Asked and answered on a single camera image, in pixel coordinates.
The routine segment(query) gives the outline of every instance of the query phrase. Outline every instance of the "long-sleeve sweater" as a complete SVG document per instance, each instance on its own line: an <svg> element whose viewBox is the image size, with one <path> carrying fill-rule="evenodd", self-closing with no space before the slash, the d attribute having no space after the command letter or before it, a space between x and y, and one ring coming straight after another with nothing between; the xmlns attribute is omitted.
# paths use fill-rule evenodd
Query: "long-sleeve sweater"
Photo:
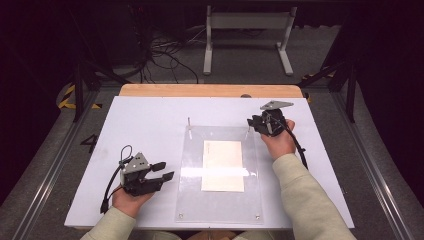
<svg viewBox="0 0 424 240"><path fill-rule="evenodd" d="M333 202L296 155L281 156L272 167L296 239L355 239ZM127 239L134 225L134 218L112 207L82 239Z"/></svg>

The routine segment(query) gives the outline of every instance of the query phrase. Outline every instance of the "white tabletop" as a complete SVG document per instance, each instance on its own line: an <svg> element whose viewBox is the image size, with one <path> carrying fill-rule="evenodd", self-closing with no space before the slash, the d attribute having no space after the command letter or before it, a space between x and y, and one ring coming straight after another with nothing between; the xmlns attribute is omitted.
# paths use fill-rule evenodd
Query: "white tabletop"
<svg viewBox="0 0 424 240"><path fill-rule="evenodd" d="M177 222L176 200L181 170L187 118L195 126L246 127L247 118L260 115L260 106L270 100L294 103L283 108L286 118L296 122L294 134L306 149L309 171L335 203L348 227L352 218L341 193L308 103L302 98L201 98L201 97L115 97L96 148L78 187L65 221L70 227L92 227L103 216L100 205L112 173L118 166L121 149L132 145L133 155L143 152L150 163L165 161L166 169L149 173L147 178L175 171L141 209L136 227L142 229L281 229L292 224L284 213L278 180L272 160L260 135L255 136L263 223ZM119 184L115 179L114 188Z"/></svg>

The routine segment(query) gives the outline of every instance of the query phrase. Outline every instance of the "paper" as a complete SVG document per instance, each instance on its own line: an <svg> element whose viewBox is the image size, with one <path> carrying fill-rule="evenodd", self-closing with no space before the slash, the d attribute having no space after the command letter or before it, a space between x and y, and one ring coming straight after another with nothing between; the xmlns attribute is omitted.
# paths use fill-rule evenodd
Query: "paper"
<svg viewBox="0 0 424 240"><path fill-rule="evenodd" d="M204 141L202 191L244 192L240 141Z"/></svg>

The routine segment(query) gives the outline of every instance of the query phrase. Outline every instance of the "person's left hand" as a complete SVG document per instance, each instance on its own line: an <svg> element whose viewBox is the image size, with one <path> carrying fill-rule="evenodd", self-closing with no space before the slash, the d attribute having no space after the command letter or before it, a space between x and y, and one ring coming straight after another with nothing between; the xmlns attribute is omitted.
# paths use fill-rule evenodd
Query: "person's left hand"
<svg viewBox="0 0 424 240"><path fill-rule="evenodd" d="M146 203L153 194L154 193L149 193L134 197L133 195L126 193L123 188L120 188L112 196L112 206L128 216L136 218L141 206L143 206L143 204Z"/></svg>

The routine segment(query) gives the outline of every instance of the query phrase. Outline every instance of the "transparent acrylic sheet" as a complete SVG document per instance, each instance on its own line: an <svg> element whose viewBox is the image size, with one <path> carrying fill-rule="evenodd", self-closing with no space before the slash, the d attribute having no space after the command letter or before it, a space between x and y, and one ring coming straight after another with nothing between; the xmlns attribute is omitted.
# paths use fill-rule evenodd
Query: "transparent acrylic sheet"
<svg viewBox="0 0 424 240"><path fill-rule="evenodd" d="M256 164L254 131L247 127L187 127L181 162L176 222L225 222L263 224L262 203ZM244 190L202 191L205 141L241 142Z"/></svg>

